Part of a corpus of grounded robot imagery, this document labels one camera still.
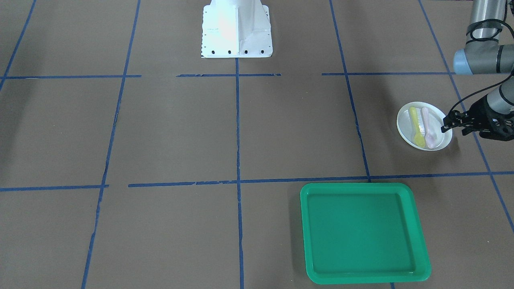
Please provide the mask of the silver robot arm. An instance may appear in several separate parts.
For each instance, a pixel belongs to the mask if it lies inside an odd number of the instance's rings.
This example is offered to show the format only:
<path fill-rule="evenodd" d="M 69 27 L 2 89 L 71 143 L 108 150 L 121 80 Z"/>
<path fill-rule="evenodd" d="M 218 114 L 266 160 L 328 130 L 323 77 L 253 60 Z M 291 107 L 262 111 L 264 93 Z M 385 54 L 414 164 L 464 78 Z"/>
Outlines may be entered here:
<path fill-rule="evenodd" d="M 475 0 L 470 24 L 466 29 L 465 47 L 455 53 L 453 68 L 458 75 L 506 73 L 506 79 L 483 88 L 486 94 L 460 112 L 452 106 L 443 119 L 441 131 L 461 128 L 465 136 L 477 132 L 490 140 L 513 139 L 513 45 L 499 43 L 500 34 L 513 27 L 507 24 L 508 13 L 513 13 L 512 0 Z"/>

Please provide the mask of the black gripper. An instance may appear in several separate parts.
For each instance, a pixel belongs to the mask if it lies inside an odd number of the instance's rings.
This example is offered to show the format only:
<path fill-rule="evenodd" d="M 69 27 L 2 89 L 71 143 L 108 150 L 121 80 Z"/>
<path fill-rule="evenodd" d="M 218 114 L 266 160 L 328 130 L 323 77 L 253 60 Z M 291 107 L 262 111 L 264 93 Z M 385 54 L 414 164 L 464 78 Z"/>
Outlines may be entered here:
<path fill-rule="evenodd" d="M 479 100 L 472 104 L 466 113 L 459 110 L 452 110 L 443 119 L 441 132 L 444 134 L 454 128 L 463 127 L 462 135 L 468 135 L 472 132 L 481 134 L 492 134 L 494 130 L 494 117 L 496 112 L 490 108 L 487 100 Z"/>

